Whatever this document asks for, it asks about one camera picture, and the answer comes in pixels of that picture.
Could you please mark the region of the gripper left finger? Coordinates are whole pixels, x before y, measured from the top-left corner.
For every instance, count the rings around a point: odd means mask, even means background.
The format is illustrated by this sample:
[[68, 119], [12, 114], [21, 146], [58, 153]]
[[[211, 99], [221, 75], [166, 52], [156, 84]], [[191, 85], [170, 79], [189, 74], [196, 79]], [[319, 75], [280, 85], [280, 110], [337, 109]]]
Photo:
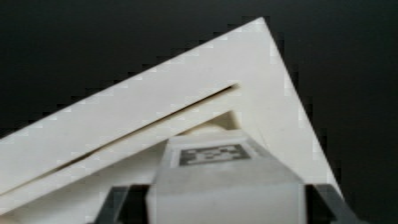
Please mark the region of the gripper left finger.
[[147, 191], [145, 184], [115, 186], [109, 189], [93, 224], [148, 224]]

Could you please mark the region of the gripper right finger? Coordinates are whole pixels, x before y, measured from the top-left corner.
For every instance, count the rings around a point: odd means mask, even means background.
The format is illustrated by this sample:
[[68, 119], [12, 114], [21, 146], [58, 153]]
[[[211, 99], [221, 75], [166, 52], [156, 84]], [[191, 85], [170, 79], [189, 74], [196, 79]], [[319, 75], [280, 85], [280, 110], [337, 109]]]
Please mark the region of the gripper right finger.
[[330, 184], [305, 185], [307, 224], [362, 224]]

